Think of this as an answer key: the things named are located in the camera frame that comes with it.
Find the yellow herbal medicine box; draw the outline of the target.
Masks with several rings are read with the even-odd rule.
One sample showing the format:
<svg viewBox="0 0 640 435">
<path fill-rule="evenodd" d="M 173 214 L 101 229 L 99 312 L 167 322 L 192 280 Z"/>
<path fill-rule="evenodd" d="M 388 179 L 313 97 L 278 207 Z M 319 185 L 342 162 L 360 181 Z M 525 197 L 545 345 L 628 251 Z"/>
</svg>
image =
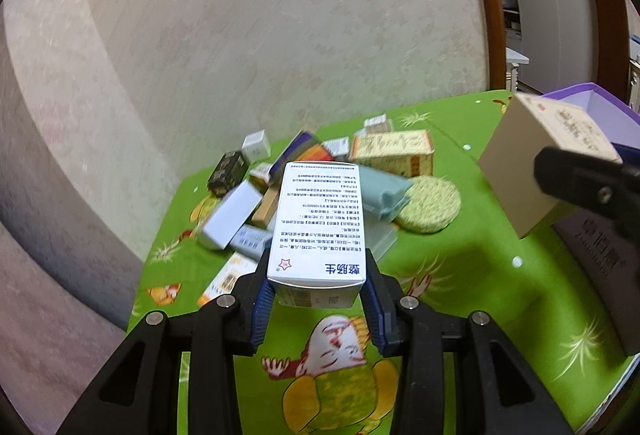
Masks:
<svg viewBox="0 0 640 435">
<path fill-rule="evenodd" d="M 405 178 L 432 176 L 434 143 L 426 129 L 355 136 L 349 161 Z"/>
</svg>

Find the white dental box gold logo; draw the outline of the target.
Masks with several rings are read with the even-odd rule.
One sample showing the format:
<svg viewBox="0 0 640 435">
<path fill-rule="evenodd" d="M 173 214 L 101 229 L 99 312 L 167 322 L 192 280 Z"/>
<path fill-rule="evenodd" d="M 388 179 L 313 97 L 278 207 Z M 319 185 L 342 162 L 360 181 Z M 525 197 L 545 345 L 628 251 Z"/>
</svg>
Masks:
<svg viewBox="0 0 640 435">
<path fill-rule="evenodd" d="M 198 229 L 196 241 L 209 250 L 224 250 L 262 202 L 262 192 L 244 180 L 215 207 Z"/>
</svg>

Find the purple orange box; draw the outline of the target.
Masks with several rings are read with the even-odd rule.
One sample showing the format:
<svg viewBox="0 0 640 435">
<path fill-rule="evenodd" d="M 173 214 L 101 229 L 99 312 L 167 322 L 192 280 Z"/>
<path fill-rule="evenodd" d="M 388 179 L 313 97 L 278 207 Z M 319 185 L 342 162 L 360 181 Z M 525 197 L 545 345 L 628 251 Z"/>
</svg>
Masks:
<svg viewBox="0 0 640 435">
<path fill-rule="evenodd" d="M 271 165 L 270 184 L 279 184 L 286 164 L 307 161 L 334 161 L 334 156 L 314 134 L 308 130 L 301 130 Z"/>
</svg>

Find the orange white flat box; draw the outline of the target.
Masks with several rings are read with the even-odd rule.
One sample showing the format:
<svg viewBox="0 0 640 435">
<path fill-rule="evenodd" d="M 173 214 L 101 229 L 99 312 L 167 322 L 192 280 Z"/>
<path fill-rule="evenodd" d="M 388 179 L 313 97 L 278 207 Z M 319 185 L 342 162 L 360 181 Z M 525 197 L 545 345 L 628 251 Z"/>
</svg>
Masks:
<svg viewBox="0 0 640 435">
<path fill-rule="evenodd" d="M 254 273 L 257 265 L 258 262 L 253 259 L 234 252 L 198 298 L 198 306 L 202 307 L 218 296 L 231 294 L 236 281 L 249 273 Z"/>
</svg>

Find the beige square box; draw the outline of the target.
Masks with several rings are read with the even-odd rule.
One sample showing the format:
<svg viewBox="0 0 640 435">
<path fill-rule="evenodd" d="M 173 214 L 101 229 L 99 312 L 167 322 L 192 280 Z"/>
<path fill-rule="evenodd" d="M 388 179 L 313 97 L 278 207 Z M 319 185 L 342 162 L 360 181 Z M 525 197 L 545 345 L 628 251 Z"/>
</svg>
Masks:
<svg viewBox="0 0 640 435">
<path fill-rule="evenodd" d="M 514 233 L 524 238 L 572 210 L 562 191 L 574 167 L 622 158 L 586 110 L 564 101 L 515 95 L 478 166 Z"/>
</svg>

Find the light blue box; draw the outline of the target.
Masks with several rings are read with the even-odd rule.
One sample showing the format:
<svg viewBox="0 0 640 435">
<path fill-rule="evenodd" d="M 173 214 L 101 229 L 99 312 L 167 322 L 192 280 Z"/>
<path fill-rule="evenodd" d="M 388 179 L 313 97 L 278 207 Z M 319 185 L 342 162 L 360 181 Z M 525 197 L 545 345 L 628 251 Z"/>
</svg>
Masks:
<svg viewBox="0 0 640 435">
<path fill-rule="evenodd" d="M 363 210 L 383 223 L 391 223 L 409 203 L 412 182 L 364 165 L 358 169 Z"/>
</svg>

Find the white wardrobe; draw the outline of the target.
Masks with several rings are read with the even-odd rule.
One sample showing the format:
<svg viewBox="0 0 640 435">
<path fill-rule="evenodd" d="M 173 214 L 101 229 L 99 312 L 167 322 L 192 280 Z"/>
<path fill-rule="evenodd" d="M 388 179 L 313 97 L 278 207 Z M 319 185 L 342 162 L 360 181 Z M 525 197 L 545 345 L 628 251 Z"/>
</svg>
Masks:
<svg viewBox="0 0 640 435">
<path fill-rule="evenodd" d="M 521 80 L 545 94 L 589 82 L 596 58 L 592 0 L 518 0 L 521 52 L 529 58 Z"/>
</svg>

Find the small white cube box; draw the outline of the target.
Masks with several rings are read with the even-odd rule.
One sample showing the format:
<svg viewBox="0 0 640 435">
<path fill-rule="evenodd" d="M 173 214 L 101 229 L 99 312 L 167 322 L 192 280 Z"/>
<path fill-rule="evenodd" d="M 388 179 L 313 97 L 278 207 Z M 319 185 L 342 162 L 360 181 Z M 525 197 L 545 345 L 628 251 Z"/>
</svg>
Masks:
<svg viewBox="0 0 640 435">
<path fill-rule="evenodd" d="M 250 164 L 269 158 L 271 144 L 265 129 L 247 135 L 243 140 L 241 151 Z"/>
</svg>

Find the white medicine box blue text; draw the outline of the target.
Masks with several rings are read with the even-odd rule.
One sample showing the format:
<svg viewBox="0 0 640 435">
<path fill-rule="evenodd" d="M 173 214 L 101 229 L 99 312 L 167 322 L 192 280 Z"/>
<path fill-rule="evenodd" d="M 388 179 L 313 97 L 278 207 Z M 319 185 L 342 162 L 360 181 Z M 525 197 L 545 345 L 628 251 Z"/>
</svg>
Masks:
<svg viewBox="0 0 640 435">
<path fill-rule="evenodd" d="M 279 302 L 349 308 L 367 279 L 359 167 L 334 161 L 286 164 L 267 279 Z"/>
</svg>

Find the round green sponge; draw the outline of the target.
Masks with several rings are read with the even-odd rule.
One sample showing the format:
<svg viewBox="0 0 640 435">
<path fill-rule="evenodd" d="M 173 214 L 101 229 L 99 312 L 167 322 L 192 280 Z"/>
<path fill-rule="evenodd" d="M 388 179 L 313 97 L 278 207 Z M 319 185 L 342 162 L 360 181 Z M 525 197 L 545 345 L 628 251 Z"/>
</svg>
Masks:
<svg viewBox="0 0 640 435">
<path fill-rule="evenodd" d="M 451 181 L 434 176 L 411 178 L 408 203 L 395 218 L 410 233 L 438 233 L 459 215 L 461 195 Z"/>
</svg>

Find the wooden block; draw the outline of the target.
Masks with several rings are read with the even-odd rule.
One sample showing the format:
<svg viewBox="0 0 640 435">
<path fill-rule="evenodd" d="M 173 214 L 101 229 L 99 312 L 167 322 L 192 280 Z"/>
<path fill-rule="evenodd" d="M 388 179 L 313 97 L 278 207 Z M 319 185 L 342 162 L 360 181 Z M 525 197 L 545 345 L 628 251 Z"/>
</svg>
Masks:
<svg viewBox="0 0 640 435">
<path fill-rule="evenodd" d="M 269 188 L 262 197 L 262 201 L 260 201 L 258 207 L 256 207 L 252 218 L 250 218 L 250 222 L 255 227 L 266 229 L 276 213 L 278 201 L 279 189 L 277 187 Z"/>
</svg>

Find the small white orange box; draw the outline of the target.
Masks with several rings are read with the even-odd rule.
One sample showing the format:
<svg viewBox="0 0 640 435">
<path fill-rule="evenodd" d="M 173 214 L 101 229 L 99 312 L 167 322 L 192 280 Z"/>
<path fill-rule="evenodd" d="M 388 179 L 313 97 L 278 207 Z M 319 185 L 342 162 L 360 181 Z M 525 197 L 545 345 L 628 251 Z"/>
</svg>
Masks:
<svg viewBox="0 0 640 435">
<path fill-rule="evenodd" d="M 372 116 L 363 121 L 363 129 L 368 135 L 371 134 L 385 134 L 386 132 L 393 132 L 393 122 L 387 117 L 386 114 L 380 114 Z"/>
</svg>

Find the purple storage box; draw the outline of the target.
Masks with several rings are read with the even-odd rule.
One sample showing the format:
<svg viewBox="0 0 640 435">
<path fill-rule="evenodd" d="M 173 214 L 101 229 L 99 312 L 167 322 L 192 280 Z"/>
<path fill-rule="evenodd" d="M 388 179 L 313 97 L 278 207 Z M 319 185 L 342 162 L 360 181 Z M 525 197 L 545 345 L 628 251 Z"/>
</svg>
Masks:
<svg viewBox="0 0 640 435">
<path fill-rule="evenodd" d="M 639 114 L 596 83 L 581 83 L 544 94 L 544 97 L 584 109 L 612 143 L 640 147 Z"/>
</svg>

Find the black shaver box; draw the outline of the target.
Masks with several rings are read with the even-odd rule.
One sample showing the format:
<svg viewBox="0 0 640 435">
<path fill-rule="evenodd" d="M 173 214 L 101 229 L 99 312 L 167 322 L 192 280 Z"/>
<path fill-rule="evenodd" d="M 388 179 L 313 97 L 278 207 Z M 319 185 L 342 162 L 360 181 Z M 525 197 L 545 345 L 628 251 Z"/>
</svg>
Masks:
<svg viewBox="0 0 640 435">
<path fill-rule="evenodd" d="M 247 169 L 247 159 L 241 150 L 225 153 L 208 178 L 208 190 L 217 198 L 223 198 L 241 184 Z"/>
</svg>

